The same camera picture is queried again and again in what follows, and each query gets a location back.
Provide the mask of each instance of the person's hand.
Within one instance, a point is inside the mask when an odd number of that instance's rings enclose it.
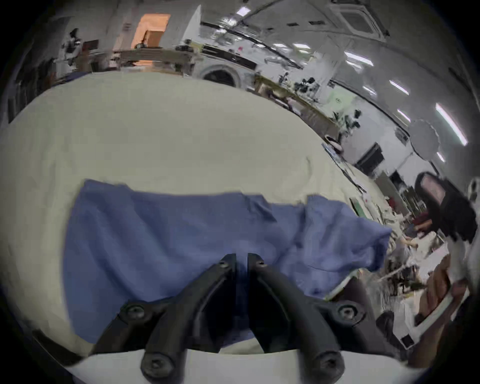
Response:
[[[427,289],[420,297],[419,314],[423,318],[427,317],[437,308],[438,304],[444,299],[450,289],[450,280],[447,275],[447,269],[450,266],[450,255],[445,256],[440,264],[437,265],[427,281]],[[456,306],[460,303],[467,288],[466,282],[461,280],[452,285],[452,296]]]
[[[450,255],[443,258],[437,265],[427,281],[427,288],[420,297],[419,316],[425,319],[438,304],[447,295],[450,289],[450,280],[447,275],[447,269],[450,266]],[[451,285],[451,294],[453,301],[446,310],[437,318],[437,320],[421,336],[420,342],[414,347],[412,354],[408,359],[411,367],[427,368],[433,362],[437,354],[438,343],[442,334],[444,325],[450,321],[453,312],[460,305],[467,289],[467,282],[460,280]]]

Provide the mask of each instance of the ceiling vent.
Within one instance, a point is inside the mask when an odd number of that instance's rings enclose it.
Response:
[[[368,5],[330,4],[332,12],[354,35],[385,41],[388,31]]]

